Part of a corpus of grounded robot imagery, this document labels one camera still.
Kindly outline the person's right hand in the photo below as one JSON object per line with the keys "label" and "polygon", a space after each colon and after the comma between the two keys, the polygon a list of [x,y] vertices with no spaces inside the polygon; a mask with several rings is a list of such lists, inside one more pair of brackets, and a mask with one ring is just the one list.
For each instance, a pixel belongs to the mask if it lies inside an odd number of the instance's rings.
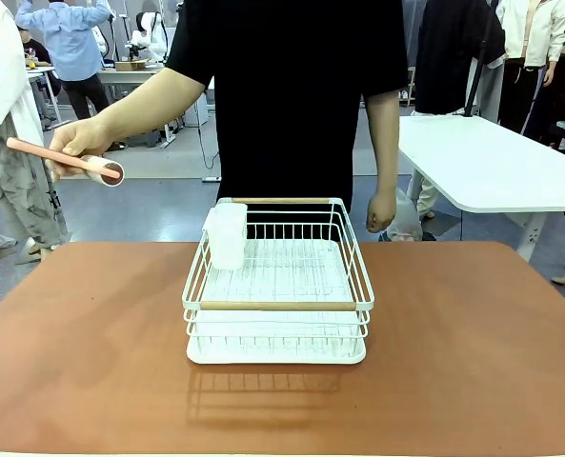
{"label": "person's right hand", "polygon": [[49,149],[68,156],[102,155],[113,143],[113,136],[100,115],[78,120],[56,129]]}

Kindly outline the person's left hand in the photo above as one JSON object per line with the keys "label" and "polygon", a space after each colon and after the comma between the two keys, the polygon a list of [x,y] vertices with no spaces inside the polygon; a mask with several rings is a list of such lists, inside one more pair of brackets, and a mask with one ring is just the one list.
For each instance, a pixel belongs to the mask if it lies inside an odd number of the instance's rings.
{"label": "person's left hand", "polygon": [[366,230],[370,233],[378,233],[385,230],[392,223],[395,215],[395,190],[378,190],[368,205]]}

